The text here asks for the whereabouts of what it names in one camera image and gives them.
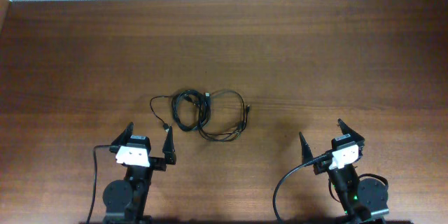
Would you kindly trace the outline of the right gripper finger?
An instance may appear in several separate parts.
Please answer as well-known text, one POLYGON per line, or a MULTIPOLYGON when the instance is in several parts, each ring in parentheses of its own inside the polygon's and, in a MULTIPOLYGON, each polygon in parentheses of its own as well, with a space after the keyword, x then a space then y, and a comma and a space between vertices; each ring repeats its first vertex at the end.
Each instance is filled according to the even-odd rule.
POLYGON ((314 156, 312 154, 311 148, 309 147, 309 144, 305 140, 303 133, 299 132, 299 138, 302 149, 302 165, 306 167, 309 166, 311 164, 311 161, 314 160, 314 156))
POLYGON ((364 137, 351 129, 341 118, 337 120, 337 123, 343 134, 350 134, 352 137, 354 137, 355 142, 364 141, 364 137))

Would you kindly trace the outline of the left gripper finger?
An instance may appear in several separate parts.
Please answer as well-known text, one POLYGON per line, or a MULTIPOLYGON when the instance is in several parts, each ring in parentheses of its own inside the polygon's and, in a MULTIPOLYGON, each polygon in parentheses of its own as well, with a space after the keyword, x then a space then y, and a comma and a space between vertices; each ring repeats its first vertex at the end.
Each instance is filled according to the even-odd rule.
POLYGON ((125 145, 129 138, 133 135, 134 131, 134 123, 130 122, 125 130, 115 139, 111 142, 112 146, 122 146, 125 145))
POLYGON ((164 146, 162 147, 162 152, 164 153, 165 162, 168 165, 176 164, 176 152, 174 148, 174 136, 172 126, 167 128, 167 136, 164 141, 164 146))

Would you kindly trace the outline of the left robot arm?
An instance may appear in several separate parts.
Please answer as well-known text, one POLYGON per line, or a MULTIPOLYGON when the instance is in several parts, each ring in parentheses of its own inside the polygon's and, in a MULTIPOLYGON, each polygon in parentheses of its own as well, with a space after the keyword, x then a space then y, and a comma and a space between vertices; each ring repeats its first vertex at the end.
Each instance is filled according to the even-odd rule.
POLYGON ((106 207, 103 223, 151 224, 151 216, 144 214, 146 200, 154 172, 164 172, 168 165, 176 164, 173 129, 165 125, 167 132, 162 148, 163 157, 152 157, 151 142, 147 136, 133 134, 134 123, 112 141, 109 151, 115 161, 126 168, 125 177, 110 182, 102 199, 106 207))

